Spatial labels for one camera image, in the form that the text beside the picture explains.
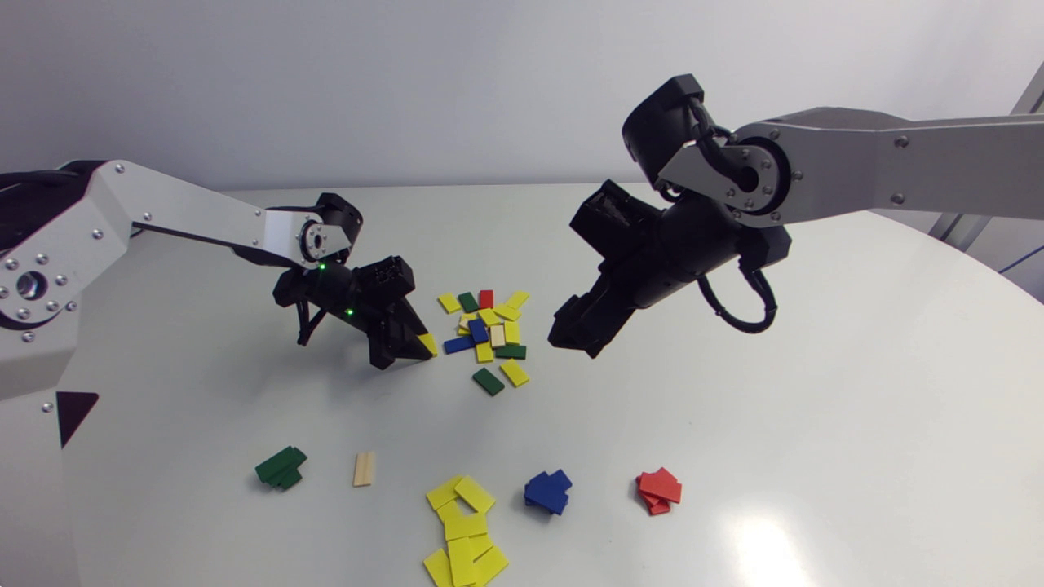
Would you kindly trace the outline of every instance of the green block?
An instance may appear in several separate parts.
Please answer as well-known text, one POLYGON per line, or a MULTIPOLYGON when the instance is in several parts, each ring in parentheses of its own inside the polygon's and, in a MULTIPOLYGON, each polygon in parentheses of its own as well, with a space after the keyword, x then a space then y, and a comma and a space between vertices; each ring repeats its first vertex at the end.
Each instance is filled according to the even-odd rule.
POLYGON ((464 308, 466 312, 477 312, 478 302, 475 301, 475 297, 471 295, 471 291, 466 291, 457 296, 457 301, 460 302, 460 307, 464 308))
POLYGON ((485 390, 491 396, 495 396, 504 389, 503 382, 497 379, 497 376, 490 372, 489 369, 479 369, 474 375, 471 376, 482 389, 485 390))
POLYGON ((283 473, 283 476, 281 476, 278 482, 272 484, 272 487, 281 487, 283 488, 283 491, 286 491, 296 485, 300 480, 301 473, 296 469, 287 469, 286 472, 283 473))
POLYGON ((308 456, 304 452, 296 447, 288 446, 277 452, 271 459, 255 467, 254 470, 257 471, 258 478, 262 483, 276 485, 275 480, 281 477, 287 469, 296 469, 306 460, 308 460, 308 456))
POLYGON ((525 358, 525 345, 507 345, 506 347, 500 347, 497 352, 494 353, 497 358, 525 358))

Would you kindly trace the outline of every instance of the black cable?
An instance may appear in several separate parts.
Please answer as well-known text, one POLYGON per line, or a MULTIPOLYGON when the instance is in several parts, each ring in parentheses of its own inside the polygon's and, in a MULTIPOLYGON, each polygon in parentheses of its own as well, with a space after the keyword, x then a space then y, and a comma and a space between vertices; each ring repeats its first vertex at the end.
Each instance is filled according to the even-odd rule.
POLYGON ((6 189, 18 184, 44 184, 60 186, 79 178, 79 173, 61 169, 45 169, 43 171, 15 171, 0 173, 0 189, 6 189))
POLYGON ((1006 272, 1007 269, 1010 269, 1010 268, 1014 267, 1015 265, 1018 265, 1018 264, 1019 264, 1019 263, 1021 263, 1022 261, 1025 261, 1026 259, 1028 259, 1029 257, 1033 257, 1034 255, 1036 255, 1036 254, 1040 253, 1041 251, 1044 251, 1044 244, 1042 244, 1042 245, 1038 246, 1037 249, 1034 249, 1034 250, 1033 250, 1033 251, 1030 251, 1029 253, 1026 253, 1025 255, 1023 255, 1023 256, 1019 257, 1019 259, 1018 259, 1017 261, 1015 261, 1015 262, 1014 262, 1014 263, 1012 263, 1011 265, 1007 265, 1006 267, 1004 267, 1004 268, 1000 269, 1000 271, 999 271, 999 272, 997 272, 997 273, 999 273, 999 274, 1003 274, 1003 273, 1004 273, 1004 272, 1006 272))
POLYGON ((761 322, 744 322, 729 313, 729 310, 725 309, 725 306, 718 301, 717 296, 714 295, 714 290, 711 289, 711 283, 707 280, 706 275, 697 277, 696 282, 699 284, 699 291, 704 295, 704 299, 710 304, 714 313, 721 316, 721 320, 726 321, 730 326, 748 334, 764 332, 773 325, 773 321, 776 320, 776 310, 778 309, 776 296, 773 295, 773 288, 768 285, 768 280, 765 279, 760 269, 750 273, 743 272, 743 277, 755 294, 765 304, 765 318, 761 322))

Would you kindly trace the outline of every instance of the yellow block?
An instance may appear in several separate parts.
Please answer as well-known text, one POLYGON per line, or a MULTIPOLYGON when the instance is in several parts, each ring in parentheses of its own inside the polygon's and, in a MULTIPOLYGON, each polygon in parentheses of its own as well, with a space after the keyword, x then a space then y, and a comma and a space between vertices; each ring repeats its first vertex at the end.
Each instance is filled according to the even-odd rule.
POLYGON ((448 541, 446 546, 450 550, 450 574, 453 578, 453 587, 465 587, 475 583, 475 558, 471 555, 471 541, 458 538, 448 541))
POLYGON ((503 322, 490 308, 482 308, 478 310, 478 318, 482 319, 482 322, 484 322, 487 326, 493 326, 494 324, 500 324, 503 322))
POLYGON ((427 334, 418 334, 417 337, 424 343, 425 347, 428 347, 428 350, 431 351, 431 356, 438 356, 438 344, 435 343, 434 334, 428 332, 427 334))
POLYGON ((468 323, 471 322, 471 321, 473 321, 473 320, 475 320, 476 318, 478 318, 478 312, 466 312, 466 313, 464 313, 460 316, 460 324, 457 325, 457 328, 458 329, 462 328, 465 334, 471 332, 471 329, 468 328, 468 323))
POLYGON ((435 510, 435 514, 438 515, 438 519, 443 520, 444 524, 446 523, 446 520, 451 518, 464 517, 464 511, 460 510, 460 506, 457 504, 456 499, 435 510))
POLYGON ((481 557, 487 553, 487 550, 495 546, 495 544, 493 543, 493 539, 490 538, 489 534, 479 534, 478 536, 472 536, 468 538, 468 540, 471 540, 471 556, 475 557, 476 559, 481 557))
POLYGON ((504 324, 504 341, 508 345, 522 344, 522 335, 519 334, 519 323, 507 322, 504 324))
POLYGON ((443 309, 445 309, 448 314, 460 311, 460 302, 458 302, 456 296, 452 294, 443 294, 440 296, 438 303, 443 305, 443 309))
POLYGON ((504 325, 494 324, 490 327, 490 346, 494 349, 499 349, 506 345, 507 342, 504 341, 504 325))
POLYGON ((460 516, 459 518, 449 518, 443 525, 446 531, 447 542, 456 540, 457 538, 468 538, 469 536, 490 533, 490 529, 485 524, 485 514, 472 514, 470 516, 460 516))
POLYGON ((528 299, 529 295, 525 291, 516 291, 515 294, 512 294, 512 297, 507 299, 505 304, 518 310, 522 308, 522 304, 524 304, 528 299))
POLYGON ((457 495, 461 499, 468 502, 469 506, 475 509, 479 514, 484 514, 493 508, 493 504, 497 500, 490 495, 489 491, 482 489, 482 486, 478 485, 478 482, 471 478, 471 476, 466 476, 460 479, 455 488, 457 495))
POLYGON ((428 569, 435 587, 453 587, 453 576, 450 574, 450 558, 446 550, 440 548, 424 559, 424 568, 428 569))
POLYGON ((488 553, 475 561, 475 574, 478 579, 478 586, 484 587, 493 578, 500 574, 500 571, 507 568, 507 557, 494 546, 488 553))
POLYGON ((428 492, 428 503, 431 503, 431 509, 438 511, 440 508, 456 499, 456 488, 457 484, 464 477, 456 475, 450 480, 444 483, 443 485, 432 489, 428 492))
POLYGON ((475 345, 475 360, 478 362, 493 362, 493 347, 489 341, 475 345))
POLYGON ((516 388, 521 388, 529 382, 529 376, 526 375, 525 370, 513 358, 501 363, 500 370, 504 372, 504 375, 512 380, 512 385, 516 388))
POLYGON ((522 318, 522 312, 516 310, 515 308, 508 306, 507 304, 500 304, 499 306, 494 306, 493 311, 504 320, 516 321, 522 318))

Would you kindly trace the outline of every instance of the white wall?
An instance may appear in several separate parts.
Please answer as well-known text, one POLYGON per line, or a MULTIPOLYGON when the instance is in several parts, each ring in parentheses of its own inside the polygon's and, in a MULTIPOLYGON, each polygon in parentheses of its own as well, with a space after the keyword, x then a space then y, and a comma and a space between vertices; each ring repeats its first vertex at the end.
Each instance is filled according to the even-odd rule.
POLYGON ((214 189, 639 180, 630 111, 1006 114, 1038 0, 5 0, 0 170, 126 158, 214 189))

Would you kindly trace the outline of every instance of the pile of blocks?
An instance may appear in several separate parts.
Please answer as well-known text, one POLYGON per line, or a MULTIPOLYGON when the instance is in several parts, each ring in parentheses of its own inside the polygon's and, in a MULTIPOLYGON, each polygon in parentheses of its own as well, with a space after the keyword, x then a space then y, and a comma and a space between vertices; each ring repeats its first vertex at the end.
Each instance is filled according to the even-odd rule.
MULTIPOLYGON (((446 313, 462 311, 456 326, 458 337, 443 344, 446 354, 475 349, 475 359, 479 365, 493 362, 495 358, 507 359, 500 365, 500 371, 512 385, 520 388, 526 384, 529 375, 518 363, 526 357, 518 320, 522 318, 520 308, 528 299, 529 295, 525 291, 516 291, 506 302, 497 305, 492 289, 479 291, 477 301, 470 291, 459 296, 440 296, 438 303, 446 313)), ((491 396, 504 389, 503 382, 484 367, 472 375, 472 379, 491 396)))
POLYGON ((642 473, 635 480, 650 516, 666 514, 671 503, 682 502, 682 484, 663 467, 655 473, 642 473))
POLYGON ((436 587, 483 587, 507 567, 507 558, 490 539, 485 514, 496 499, 475 479, 457 475, 428 492, 428 503, 443 521, 446 548, 424 559, 436 587), (465 513, 460 501, 474 513, 465 513))
POLYGON ((569 480, 566 473, 559 469, 547 474, 547 471, 529 479, 525 484, 525 504, 539 506, 552 514, 562 515, 566 504, 569 503, 569 496, 566 490, 573 487, 573 482, 569 480))
POLYGON ((301 480, 298 467, 307 460, 308 455, 301 452, 298 447, 288 446, 255 467, 254 470, 257 471, 261 483, 282 488, 285 491, 301 480))

